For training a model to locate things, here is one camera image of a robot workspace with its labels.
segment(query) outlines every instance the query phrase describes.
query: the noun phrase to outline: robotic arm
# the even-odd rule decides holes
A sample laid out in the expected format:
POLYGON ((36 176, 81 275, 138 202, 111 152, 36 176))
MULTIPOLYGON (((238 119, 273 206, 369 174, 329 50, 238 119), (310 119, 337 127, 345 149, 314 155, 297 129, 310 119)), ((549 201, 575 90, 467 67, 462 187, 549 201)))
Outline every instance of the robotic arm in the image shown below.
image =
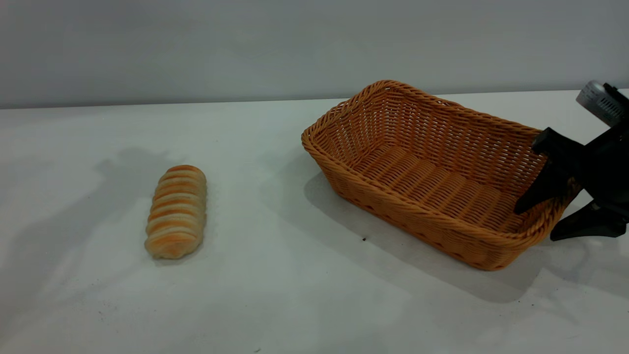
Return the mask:
POLYGON ((546 128, 533 141, 533 151, 548 156, 515 212, 568 193, 574 178, 593 201, 561 220, 550 233, 558 241, 579 236, 618 237, 629 222, 629 100, 615 87, 590 81, 577 102, 610 126, 586 145, 546 128))

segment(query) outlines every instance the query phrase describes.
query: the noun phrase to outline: basket bottom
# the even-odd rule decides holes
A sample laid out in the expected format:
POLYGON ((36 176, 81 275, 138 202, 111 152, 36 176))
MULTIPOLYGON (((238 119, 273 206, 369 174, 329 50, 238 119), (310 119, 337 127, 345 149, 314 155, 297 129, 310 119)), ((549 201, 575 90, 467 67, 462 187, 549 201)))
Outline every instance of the basket bottom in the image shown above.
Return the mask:
POLYGON ((526 214, 513 213, 515 196, 421 159, 401 146, 376 147, 353 169, 452 218, 498 232, 518 232, 526 227, 526 214))

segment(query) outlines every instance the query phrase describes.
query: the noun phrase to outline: wicker basket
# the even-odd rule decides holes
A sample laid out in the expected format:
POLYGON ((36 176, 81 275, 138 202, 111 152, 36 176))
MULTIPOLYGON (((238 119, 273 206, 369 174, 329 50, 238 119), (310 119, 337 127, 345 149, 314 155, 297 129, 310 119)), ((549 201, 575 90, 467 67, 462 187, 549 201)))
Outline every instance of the wicker basket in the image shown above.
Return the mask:
POLYGON ((301 136, 349 202, 483 270, 540 242, 571 197, 516 215, 545 158, 540 131, 479 113, 396 81, 379 81, 301 136))

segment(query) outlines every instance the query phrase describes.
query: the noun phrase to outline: bread roll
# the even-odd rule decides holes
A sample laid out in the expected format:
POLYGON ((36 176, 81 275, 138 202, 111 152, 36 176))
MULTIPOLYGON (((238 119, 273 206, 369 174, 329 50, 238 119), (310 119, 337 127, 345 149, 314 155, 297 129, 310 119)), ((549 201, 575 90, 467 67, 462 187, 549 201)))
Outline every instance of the bread roll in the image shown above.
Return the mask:
POLYGON ((201 244, 206 190, 205 175, 190 165, 175 166, 159 179, 144 242, 154 258, 181 258, 201 244))

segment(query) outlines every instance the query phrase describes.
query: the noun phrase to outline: orange basket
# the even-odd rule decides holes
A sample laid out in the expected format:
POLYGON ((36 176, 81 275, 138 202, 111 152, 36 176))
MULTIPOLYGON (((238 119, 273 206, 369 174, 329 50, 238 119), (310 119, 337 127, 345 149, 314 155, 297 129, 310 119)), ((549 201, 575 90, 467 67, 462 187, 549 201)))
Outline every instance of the orange basket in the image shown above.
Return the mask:
POLYGON ((498 270, 544 239, 573 197, 513 212, 546 161, 530 149, 539 133, 379 81, 301 141, 341 197, 460 261, 498 270))

